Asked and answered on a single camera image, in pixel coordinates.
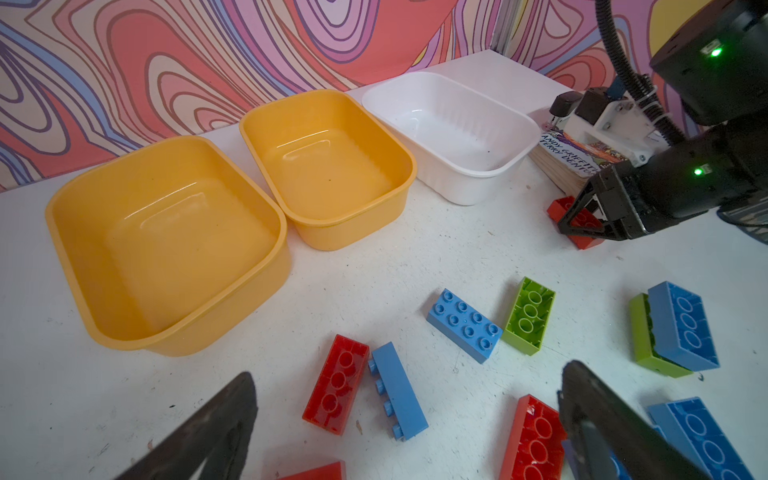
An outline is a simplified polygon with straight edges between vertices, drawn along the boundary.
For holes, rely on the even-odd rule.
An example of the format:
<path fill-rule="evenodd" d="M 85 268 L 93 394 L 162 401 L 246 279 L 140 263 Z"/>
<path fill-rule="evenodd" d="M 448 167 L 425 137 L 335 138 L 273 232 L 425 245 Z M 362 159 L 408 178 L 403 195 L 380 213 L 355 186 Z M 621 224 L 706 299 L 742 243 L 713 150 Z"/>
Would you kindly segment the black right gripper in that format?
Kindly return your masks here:
<path fill-rule="evenodd" d="M 653 156 L 635 167 L 615 164 L 593 176 L 584 186 L 584 203 L 594 200 L 605 216 L 591 207 L 574 215 L 571 242 L 637 239 L 676 226 L 712 209 L 725 223 L 761 240 L 767 222 L 736 219 L 732 213 L 749 200 L 767 193 L 767 130 L 713 128 Z M 557 222 L 575 202 L 557 200 Z"/>

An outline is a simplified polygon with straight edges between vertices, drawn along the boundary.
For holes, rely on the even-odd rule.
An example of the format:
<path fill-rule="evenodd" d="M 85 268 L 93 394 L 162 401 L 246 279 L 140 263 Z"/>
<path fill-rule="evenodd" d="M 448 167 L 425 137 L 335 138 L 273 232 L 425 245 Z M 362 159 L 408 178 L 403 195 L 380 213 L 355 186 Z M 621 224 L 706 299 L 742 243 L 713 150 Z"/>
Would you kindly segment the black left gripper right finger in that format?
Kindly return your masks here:
<path fill-rule="evenodd" d="M 558 411 L 579 479 L 613 479 L 612 457 L 633 479 L 708 477 L 579 360 L 562 370 Z"/>

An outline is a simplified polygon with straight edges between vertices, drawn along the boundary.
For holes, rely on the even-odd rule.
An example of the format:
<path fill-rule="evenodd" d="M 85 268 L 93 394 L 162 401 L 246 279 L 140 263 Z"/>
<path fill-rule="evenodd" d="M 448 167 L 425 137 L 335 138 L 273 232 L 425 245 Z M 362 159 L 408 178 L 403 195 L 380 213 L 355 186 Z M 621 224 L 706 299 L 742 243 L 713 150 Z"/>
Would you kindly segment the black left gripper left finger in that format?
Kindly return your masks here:
<path fill-rule="evenodd" d="M 244 371 L 121 479 L 239 479 L 257 418 L 256 386 Z"/>

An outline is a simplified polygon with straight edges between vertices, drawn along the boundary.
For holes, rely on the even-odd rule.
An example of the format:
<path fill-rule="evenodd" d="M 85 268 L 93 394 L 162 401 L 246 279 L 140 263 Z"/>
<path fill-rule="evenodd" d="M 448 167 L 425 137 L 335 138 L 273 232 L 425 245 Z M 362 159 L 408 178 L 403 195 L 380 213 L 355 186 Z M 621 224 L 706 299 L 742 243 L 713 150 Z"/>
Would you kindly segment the green lego brick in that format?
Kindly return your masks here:
<path fill-rule="evenodd" d="M 502 340 L 526 355 L 541 350 L 556 292 L 524 277 L 506 321 Z"/>

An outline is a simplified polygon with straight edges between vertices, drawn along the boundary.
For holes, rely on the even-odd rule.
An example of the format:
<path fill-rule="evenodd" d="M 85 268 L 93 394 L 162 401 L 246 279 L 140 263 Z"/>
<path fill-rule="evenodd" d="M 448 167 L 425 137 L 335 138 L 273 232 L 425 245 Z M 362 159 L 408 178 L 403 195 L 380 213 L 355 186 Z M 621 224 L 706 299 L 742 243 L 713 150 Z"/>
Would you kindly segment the blue lego brick studs up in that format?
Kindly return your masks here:
<path fill-rule="evenodd" d="M 479 364 L 492 355 L 502 330 L 448 289 L 444 289 L 427 321 Z"/>

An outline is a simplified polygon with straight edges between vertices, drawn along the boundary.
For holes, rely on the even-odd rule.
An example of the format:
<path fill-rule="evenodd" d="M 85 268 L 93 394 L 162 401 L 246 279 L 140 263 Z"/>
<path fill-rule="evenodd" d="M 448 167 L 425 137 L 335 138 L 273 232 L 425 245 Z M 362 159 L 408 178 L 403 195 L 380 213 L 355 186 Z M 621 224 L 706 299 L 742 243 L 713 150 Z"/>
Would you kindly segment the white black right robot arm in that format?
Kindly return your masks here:
<path fill-rule="evenodd" d="M 553 129 L 574 145 L 599 143 L 608 163 L 559 220 L 562 234 L 636 239 L 714 211 L 767 238 L 767 5 L 712 1 L 653 56 L 651 71 L 703 132 L 689 137 L 621 46 L 607 1 L 595 5 L 617 77 L 608 88 L 556 98 Z"/>

